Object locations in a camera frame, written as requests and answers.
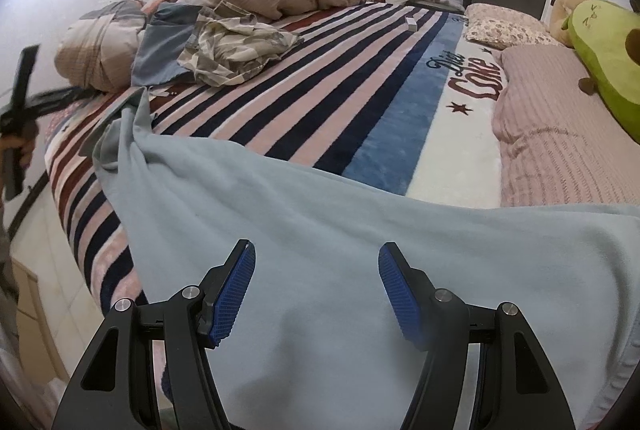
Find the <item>tiled floor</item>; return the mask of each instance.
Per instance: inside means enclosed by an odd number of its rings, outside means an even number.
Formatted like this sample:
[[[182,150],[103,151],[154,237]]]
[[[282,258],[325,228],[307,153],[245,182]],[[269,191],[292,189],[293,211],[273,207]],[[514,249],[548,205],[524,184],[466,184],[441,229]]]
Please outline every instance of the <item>tiled floor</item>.
[[[49,330],[71,376],[103,317],[76,266],[48,185],[21,224],[12,256],[38,276]]]

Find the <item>hand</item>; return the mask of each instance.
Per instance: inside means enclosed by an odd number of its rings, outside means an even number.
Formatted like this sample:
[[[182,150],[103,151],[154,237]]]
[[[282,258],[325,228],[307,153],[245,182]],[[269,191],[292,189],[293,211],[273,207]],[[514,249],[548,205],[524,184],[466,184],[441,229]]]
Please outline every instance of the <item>hand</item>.
[[[0,154],[7,149],[22,149],[22,157],[20,158],[20,166],[23,169],[29,168],[31,158],[33,157],[33,149],[36,147],[36,140],[24,139],[23,137],[8,135],[0,137]],[[0,157],[0,198],[4,190],[4,182],[2,181],[2,159]]]

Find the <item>light blue blanket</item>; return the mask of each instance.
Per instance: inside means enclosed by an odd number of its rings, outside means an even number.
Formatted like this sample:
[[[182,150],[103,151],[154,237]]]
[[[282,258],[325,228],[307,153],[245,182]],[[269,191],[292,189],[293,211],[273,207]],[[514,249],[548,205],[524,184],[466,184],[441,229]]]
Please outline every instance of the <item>light blue blanket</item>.
[[[467,303],[516,303],[577,423],[625,360],[640,305],[638,208],[423,203],[228,141],[152,134],[146,91],[118,107],[84,150],[149,301],[198,283],[238,239],[255,244],[236,325],[209,355],[237,425],[400,427],[424,356],[402,339],[378,275],[386,241]],[[458,428],[473,403],[469,378]]]

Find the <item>star print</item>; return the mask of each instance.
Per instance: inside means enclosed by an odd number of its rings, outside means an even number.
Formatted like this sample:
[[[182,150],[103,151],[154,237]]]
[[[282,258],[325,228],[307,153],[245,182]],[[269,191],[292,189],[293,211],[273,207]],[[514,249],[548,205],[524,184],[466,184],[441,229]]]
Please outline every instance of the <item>star print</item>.
[[[468,116],[473,109],[469,109],[466,104],[458,105],[455,102],[451,102],[450,106],[447,106],[451,109],[452,113],[463,113],[465,116]]]

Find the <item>person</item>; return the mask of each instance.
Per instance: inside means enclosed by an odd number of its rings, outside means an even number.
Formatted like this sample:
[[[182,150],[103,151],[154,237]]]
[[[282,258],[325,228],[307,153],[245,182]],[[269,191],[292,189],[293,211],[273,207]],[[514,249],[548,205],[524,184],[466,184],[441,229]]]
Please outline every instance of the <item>person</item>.
[[[20,149],[22,158],[20,166],[23,169],[29,168],[33,150],[35,149],[35,138],[24,139],[18,136],[0,137],[0,153],[8,149]],[[4,218],[4,203],[2,202],[2,192],[4,192],[4,182],[2,180],[2,160],[0,159],[0,220]],[[7,332],[12,347],[18,348],[18,330],[15,326],[15,312],[18,301],[18,288],[14,280],[14,273],[9,254],[9,238],[4,229],[4,223],[0,223],[0,325]]]
[[[35,137],[33,139],[18,136],[0,137],[0,153],[8,149],[19,149],[22,155],[20,166],[23,169],[31,165],[34,148]],[[4,214],[2,192],[4,192],[4,182],[0,159],[0,219]],[[24,374],[20,363],[16,324],[18,293],[12,269],[9,237],[4,225],[0,223],[0,380],[12,393],[18,405],[23,408],[26,420],[34,428],[49,429],[65,384],[61,380],[54,379],[46,386],[37,385]]]

